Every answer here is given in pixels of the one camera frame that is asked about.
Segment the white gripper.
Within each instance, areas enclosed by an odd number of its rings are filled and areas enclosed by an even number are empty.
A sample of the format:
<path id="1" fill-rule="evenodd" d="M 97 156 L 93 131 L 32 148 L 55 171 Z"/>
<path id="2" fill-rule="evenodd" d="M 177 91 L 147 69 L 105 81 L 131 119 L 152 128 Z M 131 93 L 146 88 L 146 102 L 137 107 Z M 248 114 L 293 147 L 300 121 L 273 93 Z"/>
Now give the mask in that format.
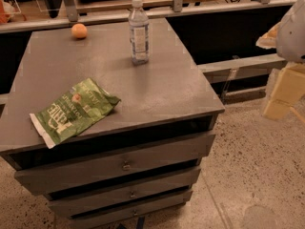
<path id="1" fill-rule="evenodd" d="M 255 44 L 276 48 L 280 57 L 291 61 L 281 70 L 272 69 L 266 85 L 262 115 L 279 120 L 305 95 L 305 0 L 297 0 Z"/>

